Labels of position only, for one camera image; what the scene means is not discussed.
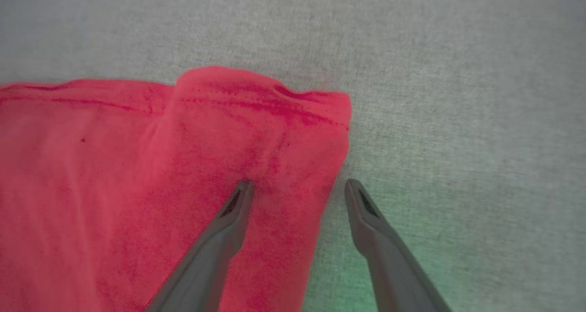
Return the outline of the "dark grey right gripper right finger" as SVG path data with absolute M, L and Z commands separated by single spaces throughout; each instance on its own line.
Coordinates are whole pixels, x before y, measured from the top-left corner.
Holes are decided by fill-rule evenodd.
M 353 242 L 368 262 L 379 312 L 450 312 L 361 182 L 348 179 L 344 196 Z

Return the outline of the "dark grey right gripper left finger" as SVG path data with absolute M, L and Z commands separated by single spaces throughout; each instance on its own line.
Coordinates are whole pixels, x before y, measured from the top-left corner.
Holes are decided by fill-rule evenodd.
M 230 260 L 243 247 L 255 186 L 239 182 L 170 273 L 147 312 L 217 312 Z

